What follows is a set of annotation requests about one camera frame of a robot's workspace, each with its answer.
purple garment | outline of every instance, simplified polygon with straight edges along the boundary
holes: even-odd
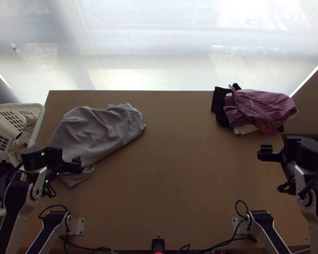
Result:
[[[275,134],[298,111],[289,96],[280,93],[239,90],[225,97],[224,111],[231,127],[253,124],[260,131]]]

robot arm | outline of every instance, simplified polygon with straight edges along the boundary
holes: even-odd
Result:
[[[262,145],[257,156],[262,161],[281,163],[289,185],[287,192],[297,196],[300,212],[308,221],[311,251],[318,254],[318,142],[299,136],[288,136],[280,153],[273,153],[271,145]],[[254,211],[249,211],[248,217],[252,221],[252,229],[256,225],[256,228],[261,230],[261,223],[256,221]],[[263,234],[269,240],[273,238],[266,231]]]
[[[63,171],[76,174],[82,172],[80,158],[74,158],[71,163],[66,163],[62,160],[62,150],[59,148],[31,147],[23,150],[21,157],[23,167],[20,170],[27,175],[27,179],[12,182],[7,187],[3,202],[6,215],[0,227],[0,254],[17,253],[28,215],[37,207],[47,184]],[[43,230],[30,248],[33,252],[29,253],[47,253],[46,250],[49,251],[56,237],[66,232],[76,234],[76,228],[72,228],[72,231],[68,228],[71,221],[72,218],[68,211],[64,214],[63,212],[49,212],[44,217]],[[78,220],[76,222],[77,227],[83,226],[83,220],[81,224],[78,223]]]

pile of clothes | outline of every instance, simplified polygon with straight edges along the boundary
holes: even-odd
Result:
[[[217,122],[233,128],[236,135],[283,132],[286,120],[298,114],[294,101],[285,94],[241,89],[237,83],[229,87],[215,87],[211,110]]]

black cloth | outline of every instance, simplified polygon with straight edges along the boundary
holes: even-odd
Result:
[[[241,90],[241,87],[237,83],[233,84],[235,90]],[[225,106],[225,96],[228,93],[233,92],[231,89],[226,89],[222,87],[215,87],[213,93],[213,101],[211,106],[211,111],[215,113],[217,122],[223,127],[230,127],[230,122],[224,111]]]
[[[10,163],[7,163],[5,160],[0,162],[0,201],[2,202],[5,197],[5,192],[7,189],[8,184],[12,180],[17,181],[19,180],[21,173],[17,172],[17,169]]]

gray cloth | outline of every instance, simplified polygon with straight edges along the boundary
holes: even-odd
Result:
[[[69,187],[87,179],[94,163],[140,136],[146,125],[142,114],[129,103],[93,109],[78,107],[64,115],[48,146],[63,149],[62,158],[70,162],[81,155],[82,174],[62,173],[60,178]]]

